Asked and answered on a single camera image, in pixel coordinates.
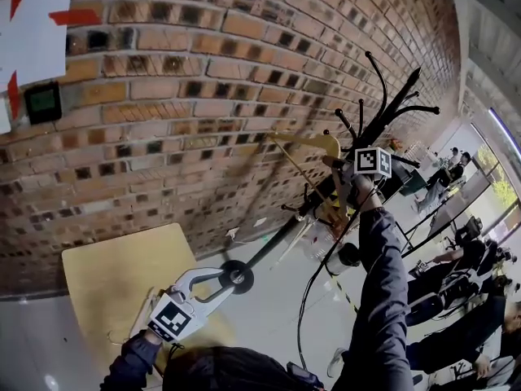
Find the black chair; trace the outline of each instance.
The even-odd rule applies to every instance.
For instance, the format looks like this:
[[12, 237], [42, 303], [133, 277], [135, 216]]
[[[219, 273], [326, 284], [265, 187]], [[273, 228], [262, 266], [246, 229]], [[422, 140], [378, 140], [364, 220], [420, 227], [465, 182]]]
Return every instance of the black chair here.
[[483, 223], [481, 222], [481, 219], [471, 216], [465, 226], [456, 229], [456, 232], [454, 233], [454, 240], [451, 240], [449, 237], [445, 236], [445, 240], [448, 240], [449, 242], [449, 246], [445, 248], [445, 250], [456, 250], [456, 248], [463, 248], [466, 244], [481, 235], [482, 230]]

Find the white floor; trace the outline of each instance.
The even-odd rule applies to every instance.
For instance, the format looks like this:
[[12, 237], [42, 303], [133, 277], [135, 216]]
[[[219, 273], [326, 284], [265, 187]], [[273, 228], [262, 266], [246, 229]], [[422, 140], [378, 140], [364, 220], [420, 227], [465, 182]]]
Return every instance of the white floor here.
[[[407, 230], [419, 217], [410, 208], [412, 197], [397, 195], [387, 204], [396, 220]], [[418, 229], [415, 239], [426, 235], [428, 226]], [[357, 244], [357, 233], [350, 235]], [[241, 245], [230, 252], [232, 258], [246, 261], [266, 239]], [[268, 354], [282, 365], [288, 361], [300, 364], [296, 345], [296, 323], [300, 301], [317, 261], [307, 258], [295, 248], [270, 269], [282, 254], [285, 244], [274, 250], [255, 267], [255, 284], [242, 296], [231, 296], [220, 311], [234, 327], [237, 345]], [[406, 268], [422, 258], [430, 259], [440, 248], [428, 244], [405, 259]], [[222, 256], [201, 261], [201, 266], [219, 266]], [[365, 273], [360, 268], [345, 271], [339, 281], [345, 292], [360, 304]], [[302, 326], [302, 345], [308, 369], [330, 388], [334, 380], [326, 375], [326, 366], [338, 347], [349, 345], [355, 320], [353, 308], [322, 272], [309, 294]], [[409, 338], [423, 336], [444, 326], [424, 323], [409, 331]], [[82, 391], [96, 390], [102, 380], [76, 324], [68, 297], [0, 303], [0, 389], [13, 391]]]

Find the paper sheet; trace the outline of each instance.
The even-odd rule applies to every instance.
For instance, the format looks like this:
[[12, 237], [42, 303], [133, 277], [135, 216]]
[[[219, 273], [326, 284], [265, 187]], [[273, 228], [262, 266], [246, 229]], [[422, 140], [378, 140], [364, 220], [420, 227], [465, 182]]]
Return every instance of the paper sheet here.
[[9, 122], [6, 102], [6, 99], [0, 97], [0, 134], [11, 132], [11, 123]]
[[57, 26], [53, 11], [70, 0], [22, 0], [10, 21], [11, 0], [0, 0], [0, 91], [16, 70], [18, 85], [65, 75], [67, 26]]

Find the wooden table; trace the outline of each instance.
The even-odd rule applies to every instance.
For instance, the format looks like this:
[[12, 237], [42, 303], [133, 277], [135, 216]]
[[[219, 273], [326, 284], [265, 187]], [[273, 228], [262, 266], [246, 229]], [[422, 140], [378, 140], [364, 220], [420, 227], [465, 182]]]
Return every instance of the wooden table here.
[[[177, 223], [63, 251], [63, 267], [78, 324], [104, 375], [120, 354], [151, 288], [173, 284], [197, 266]], [[195, 290], [204, 297], [208, 288]], [[234, 335], [218, 314], [183, 341], [194, 345], [233, 345]]]

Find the sneaker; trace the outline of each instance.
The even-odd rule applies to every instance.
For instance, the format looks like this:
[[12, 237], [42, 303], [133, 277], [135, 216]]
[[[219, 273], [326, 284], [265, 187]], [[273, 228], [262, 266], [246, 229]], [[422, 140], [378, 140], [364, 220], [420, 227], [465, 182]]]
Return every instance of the sneaker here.
[[327, 376], [330, 378], [337, 378], [342, 372], [342, 368], [344, 367], [344, 360], [342, 359], [342, 354], [346, 352], [344, 348], [338, 348], [329, 362], [327, 366]]

